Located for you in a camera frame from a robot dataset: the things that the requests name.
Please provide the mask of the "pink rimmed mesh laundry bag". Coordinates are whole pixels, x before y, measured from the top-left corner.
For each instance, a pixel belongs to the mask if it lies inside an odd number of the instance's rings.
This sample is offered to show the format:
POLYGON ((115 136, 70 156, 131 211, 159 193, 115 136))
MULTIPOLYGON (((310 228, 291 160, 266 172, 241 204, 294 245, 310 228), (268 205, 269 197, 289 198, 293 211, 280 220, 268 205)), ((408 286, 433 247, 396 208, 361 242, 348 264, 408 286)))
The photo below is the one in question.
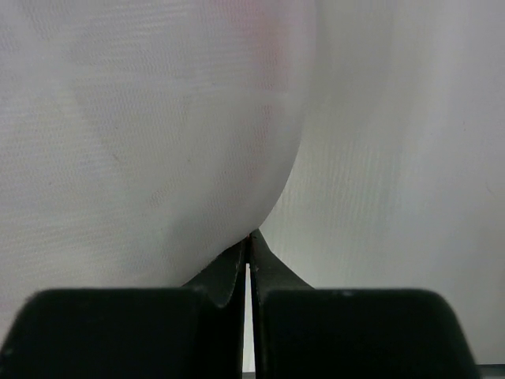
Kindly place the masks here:
POLYGON ((503 2, 2 2, 2 333, 254 229, 313 286, 441 294, 503 362, 503 2))

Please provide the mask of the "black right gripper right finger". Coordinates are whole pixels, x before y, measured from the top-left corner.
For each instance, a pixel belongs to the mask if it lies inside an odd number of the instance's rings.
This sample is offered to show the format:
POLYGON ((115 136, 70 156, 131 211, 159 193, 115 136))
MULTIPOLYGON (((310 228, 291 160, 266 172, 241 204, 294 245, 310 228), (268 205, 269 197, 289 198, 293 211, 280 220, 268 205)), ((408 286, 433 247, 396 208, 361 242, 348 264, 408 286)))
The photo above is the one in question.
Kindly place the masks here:
POLYGON ((418 289, 316 289, 249 240, 258 378, 477 378, 455 312, 418 289))

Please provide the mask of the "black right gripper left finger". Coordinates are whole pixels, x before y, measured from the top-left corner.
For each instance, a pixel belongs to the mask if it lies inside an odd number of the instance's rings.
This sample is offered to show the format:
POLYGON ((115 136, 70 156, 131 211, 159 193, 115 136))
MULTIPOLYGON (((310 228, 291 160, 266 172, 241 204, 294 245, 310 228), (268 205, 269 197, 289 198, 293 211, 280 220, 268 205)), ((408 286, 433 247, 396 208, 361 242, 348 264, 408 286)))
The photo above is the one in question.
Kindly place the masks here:
POLYGON ((239 378, 248 248, 181 287, 34 294, 2 345, 2 377, 239 378))

